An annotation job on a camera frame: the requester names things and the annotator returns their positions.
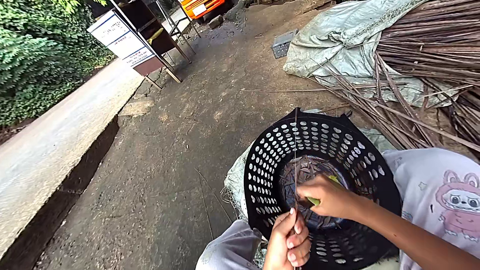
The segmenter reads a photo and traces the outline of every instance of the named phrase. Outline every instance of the gray pants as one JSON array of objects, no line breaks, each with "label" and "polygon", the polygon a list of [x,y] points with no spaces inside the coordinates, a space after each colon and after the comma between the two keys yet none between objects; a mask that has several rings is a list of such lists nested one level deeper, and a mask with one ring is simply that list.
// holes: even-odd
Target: gray pants
[{"label": "gray pants", "polygon": [[245,220],[236,220],[217,239],[210,242],[197,262],[196,270],[259,270],[253,256],[262,239],[257,229]]}]

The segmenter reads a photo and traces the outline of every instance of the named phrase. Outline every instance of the tree foliage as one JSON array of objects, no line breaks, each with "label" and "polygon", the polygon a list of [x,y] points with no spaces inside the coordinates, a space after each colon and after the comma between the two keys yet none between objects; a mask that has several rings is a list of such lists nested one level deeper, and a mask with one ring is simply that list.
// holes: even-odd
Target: tree foliage
[{"label": "tree foliage", "polygon": [[0,127],[36,117],[113,58],[75,0],[0,0]]}]

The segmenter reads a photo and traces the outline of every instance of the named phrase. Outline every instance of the cartoon print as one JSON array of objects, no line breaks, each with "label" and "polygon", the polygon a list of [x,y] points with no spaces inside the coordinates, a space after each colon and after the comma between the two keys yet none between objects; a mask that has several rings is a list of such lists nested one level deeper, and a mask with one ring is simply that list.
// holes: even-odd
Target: cartoon print
[{"label": "cartoon print", "polygon": [[458,236],[460,233],[471,241],[480,239],[480,181],[474,173],[465,175],[461,181],[451,170],[444,174],[444,184],[435,195],[437,202],[446,209],[440,220],[445,233]]}]

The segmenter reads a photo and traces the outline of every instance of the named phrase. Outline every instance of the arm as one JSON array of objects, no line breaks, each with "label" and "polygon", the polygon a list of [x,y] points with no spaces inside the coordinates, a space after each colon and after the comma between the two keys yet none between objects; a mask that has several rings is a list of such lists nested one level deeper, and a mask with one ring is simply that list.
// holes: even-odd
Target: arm
[{"label": "arm", "polygon": [[374,229],[425,270],[480,269],[480,260],[468,252],[322,176],[299,186],[297,191],[302,197],[320,200],[312,211],[354,220]]},{"label": "arm", "polygon": [[352,219],[403,250],[423,269],[480,269],[480,260],[451,243],[387,211],[365,197]]}]

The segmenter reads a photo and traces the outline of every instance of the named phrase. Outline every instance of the finger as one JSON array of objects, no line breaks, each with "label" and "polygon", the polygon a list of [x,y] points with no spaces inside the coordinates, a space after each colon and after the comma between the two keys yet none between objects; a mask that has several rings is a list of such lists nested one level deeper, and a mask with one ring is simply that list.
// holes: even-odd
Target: finger
[{"label": "finger", "polygon": [[310,253],[311,243],[310,240],[305,240],[298,247],[295,247],[288,251],[287,257],[290,262],[300,261],[303,257]]},{"label": "finger", "polygon": [[301,212],[297,211],[297,222],[295,223],[295,233],[301,233],[301,230],[305,227],[305,220],[303,219],[303,215]]},{"label": "finger", "polygon": [[297,217],[297,211],[295,208],[291,208],[288,215],[280,222],[276,227],[275,231],[281,233],[282,235],[288,235],[295,225]]},{"label": "finger", "polygon": [[279,215],[278,218],[275,220],[275,223],[273,224],[272,230],[274,230],[289,214],[290,212]]},{"label": "finger", "polygon": [[307,236],[308,236],[308,229],[305,227],[303,228],[300,234],[294,234],[288,237],[287,247],[291,249],[296,246],[299,246],[300,244],[305,242],[305,239],[307,239]]},{"label": "finger", "polygon": [[310,253],[307,254],[305,257],[303,258],[300,258],[298,260],[295,260],[295,261],[291,261],[290,264],[293,266],[293,267],[300,267],[304,264],[307,263],[308,259],[310,259]]}]

